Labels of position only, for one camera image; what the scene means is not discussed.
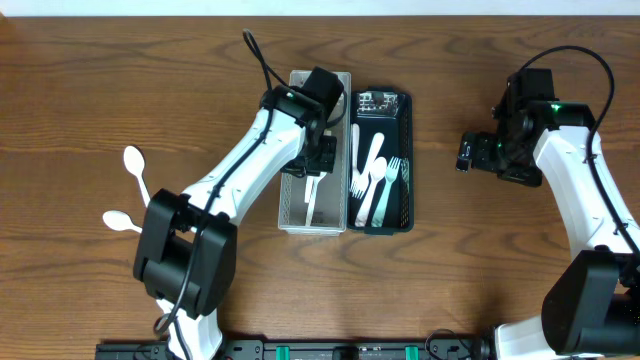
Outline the white plastic fork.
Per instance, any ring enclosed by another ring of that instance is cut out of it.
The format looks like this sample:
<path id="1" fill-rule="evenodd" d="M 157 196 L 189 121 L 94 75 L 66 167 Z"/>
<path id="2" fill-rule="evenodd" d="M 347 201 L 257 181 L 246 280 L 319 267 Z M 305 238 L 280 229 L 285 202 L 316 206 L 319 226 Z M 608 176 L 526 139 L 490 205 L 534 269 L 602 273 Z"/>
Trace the white plastic fork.
<path id="1" fill-rule="evenodd" d="M 372 164 L 375 161 L 380 151 L 380 148 L 382 147 L 384 138 L 385 138 L 384 134 L 381 132 L 378 132 L 373 136 L 371 140 L 371 144 L 367 154 L 364 169 L 360 174 L 360 176 L 358 177 L 356 187 L 352 192 L 352 194 L 356 199 L 361 199 L 364 196 L 364 193 L 366 192 L 369 186 L 369 173 L 370 173 Z"/>
<path id="2" fill-rule="evenodd" d="M 360 127 L 357 123 L 351 126 L 351 185 L 350 194 L 355 197 L 357 193 L 357 183 L 360 176 L 358 170 L 358 151 L 359 151 Z"/>

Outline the white plastic spoon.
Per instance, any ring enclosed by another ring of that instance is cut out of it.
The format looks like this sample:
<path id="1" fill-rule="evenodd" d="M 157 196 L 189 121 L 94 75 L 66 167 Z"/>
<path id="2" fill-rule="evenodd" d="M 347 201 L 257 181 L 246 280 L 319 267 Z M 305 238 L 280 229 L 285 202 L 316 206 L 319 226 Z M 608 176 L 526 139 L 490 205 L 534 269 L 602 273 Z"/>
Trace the white plastic spoon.
<path id="1" fill-rule="evenodd" d="M 142 232 L 142 228 L 136 225 L 127 213 L 119 210 L 109 210 L 104 212 L 102 220 L 108 228 L 114 231 Z"/>
<path id="2" fill-rule="evenodd" d="M 364 227 L 366 225 L 376 187 L 379 181 L 384 177 L 386 169 L 387 160 L 384 157 L 376 158 L 370 170 L 370 184 L 368 190 L 365 193 L 364 200 L 355 219 L 356 227 Z"/>
<path id="3" fill-rule="evenodd" d="M 305 220 L 305 225 L 306 226 L 310 226 L 312 219 L 313 219 L 313 214 L 314 214 L 314 210 L 315 210 L 315 204 L 316 204 L 316 198 L 317 198 L 317 192 L 318 192 L 318 186 L 320 181 L 327 175 L 326 172 L 321 172 L 318 176 L 313 176 L 314 177 L 314 182 L 313 182 L 313 187 L 312 187 L 312 191 L 311 191 L 311 198 L 310 201 L 307 206 L 307 213 L 306 213 L 306 220 Z"/>
<path id="4" fill-rule="evenodd" d="M 124 149 L 123 162 L 126 170 L 136 178 L 145 206 L 150 202 L 150 194 L 144 181 L 145 159 L 142 152 L 135 146 L 129 145 Z"/>
<path id="5" fill-rule="evenodd" d="M 306 184 L 305 184 L 305 192 L 304 192 L 304 202 L 305 203 L 309 203 L 309 201 L 310 201 L 313 182 L 314 182 L 314 177 L 313 176 L 307 176 Z"/>

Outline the pale green plastic fork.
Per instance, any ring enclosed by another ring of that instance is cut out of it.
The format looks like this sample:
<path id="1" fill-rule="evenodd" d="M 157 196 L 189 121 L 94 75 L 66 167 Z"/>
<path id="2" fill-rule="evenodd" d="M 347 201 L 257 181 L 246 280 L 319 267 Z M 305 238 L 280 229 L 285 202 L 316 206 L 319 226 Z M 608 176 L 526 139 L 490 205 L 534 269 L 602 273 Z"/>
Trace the pale green plastic fork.
<path id="1" fill-rule="evenodd" d="M 371 226 L 381 227 L 384 222 L 386 209 L 389 201 L 392 184 L 395 182 L 398 176 L 401 159 L 399 157 L 392 157 L 390 163 L 387 166 L 385 172 L 385 185 L 381 194 L 381 197 L 376 206 L 374 215 L 372 217 Z"/>

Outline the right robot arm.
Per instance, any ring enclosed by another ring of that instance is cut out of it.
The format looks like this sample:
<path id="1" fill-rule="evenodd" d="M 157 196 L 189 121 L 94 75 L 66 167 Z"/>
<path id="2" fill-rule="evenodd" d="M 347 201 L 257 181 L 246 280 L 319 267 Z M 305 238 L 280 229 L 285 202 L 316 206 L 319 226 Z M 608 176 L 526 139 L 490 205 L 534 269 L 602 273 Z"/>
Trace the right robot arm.
<path id="1" fill-rule="evenodd" d="M 569 240 L 571 263 L 539 315 L 502 324 L 477 347 L 481 359 L 568 359 L 639 352 L 639 225 L 604 161 L 595 118 L 562 102 L 548 69 L 512 74 L 493 110 L 494 133 L 463 134 L 456 168 L 501 180 L 548 183 Z"/>

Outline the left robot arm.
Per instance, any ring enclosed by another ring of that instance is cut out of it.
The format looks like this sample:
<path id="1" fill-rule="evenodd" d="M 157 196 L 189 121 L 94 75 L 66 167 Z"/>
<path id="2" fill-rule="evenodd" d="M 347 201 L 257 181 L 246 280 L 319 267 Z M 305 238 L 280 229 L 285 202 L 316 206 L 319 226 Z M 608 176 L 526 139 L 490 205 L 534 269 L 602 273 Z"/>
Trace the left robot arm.
<path id="1" fill-rule="evenodd" d="M 176 194 L 150 197 L 134 261 L 163 314 L 156 332 L 167 335 L 177 359 L 212 359 L 222 345 L 217 309 L 236 271 L 238 227 L 271 179 L 328 175 L 338 141 L 327 129 L 348 103 L 347 72 L 321 67 L 299 86 L 266 91 L 248 132 L 207 175 Z"/>

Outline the clear plastic basket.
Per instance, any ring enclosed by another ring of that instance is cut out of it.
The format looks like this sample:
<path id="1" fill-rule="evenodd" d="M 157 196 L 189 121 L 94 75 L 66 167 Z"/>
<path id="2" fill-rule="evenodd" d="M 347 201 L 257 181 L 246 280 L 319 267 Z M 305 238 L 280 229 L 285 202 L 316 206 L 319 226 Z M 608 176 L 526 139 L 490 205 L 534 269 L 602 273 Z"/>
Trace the clear plastic basket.
<path id="1" fill-rule="evenodd" d="M 329 119 L 339 118 L 340 122 L 325 131 L 326 135 L 337 138 L 333 172 L 319 183 L 310 226 L 305 225 L 308 204 L 304 202 L 304 192 L 307 177 L 296 178 L 290 174 L 281 176 L 278 227 L 289 234 L 338 236 L 346 230 L 352 77 L 349 72 L 336 72 L 336 75 L 344 86 L 344 93 Z"/>

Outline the black plastic basket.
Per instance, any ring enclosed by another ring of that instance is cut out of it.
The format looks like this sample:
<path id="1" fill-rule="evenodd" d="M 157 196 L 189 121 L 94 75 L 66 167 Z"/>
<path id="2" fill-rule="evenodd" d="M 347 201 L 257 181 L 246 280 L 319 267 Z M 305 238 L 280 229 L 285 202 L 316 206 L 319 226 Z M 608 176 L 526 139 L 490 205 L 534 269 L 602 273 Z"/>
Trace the black plastic basket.
<path id="1" fill-rule="evenodd" d="M 408 232 L 414 225 L 413 185 L 413 114 L 412 98 L 390 87 L 370 87 L 351 93 L 350 130 L 353 123 L 360 127 L 358 170 L 362 173 L 373 136 L 381 132 L 384 142 L 376 158 L 384 157 L 387 166 L 392 157 L 401 159 L 397 179 L 392 184 L 389 201 L 381 227 L 372 227 L 371 221 L 381 197 L 385 175 L 379 181 L 373 197 L 369 217 L 364 227 L 356 227 L 355 219 L 364 200 L 350 194 L 351 135 L 349 136 L 349 199 L 347 201 L 347 227 L 371 235 L 393 235 Z"/>

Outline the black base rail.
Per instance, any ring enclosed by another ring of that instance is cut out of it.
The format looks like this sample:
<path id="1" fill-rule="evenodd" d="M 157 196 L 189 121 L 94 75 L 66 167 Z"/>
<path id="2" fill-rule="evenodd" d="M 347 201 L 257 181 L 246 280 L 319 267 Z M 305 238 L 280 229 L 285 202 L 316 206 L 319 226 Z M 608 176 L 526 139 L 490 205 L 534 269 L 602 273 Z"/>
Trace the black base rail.
<path id="1" fill-rule="evenodd" d="M 188 347 L 190 359 L 219 360 L 459 360 L 495 359 L 489 336 L 459 335 L 438 329 L 424 340 L 417 339 L 351 339 L 269 340 L 239 336 L 218 336 L 214 345 Z"/>

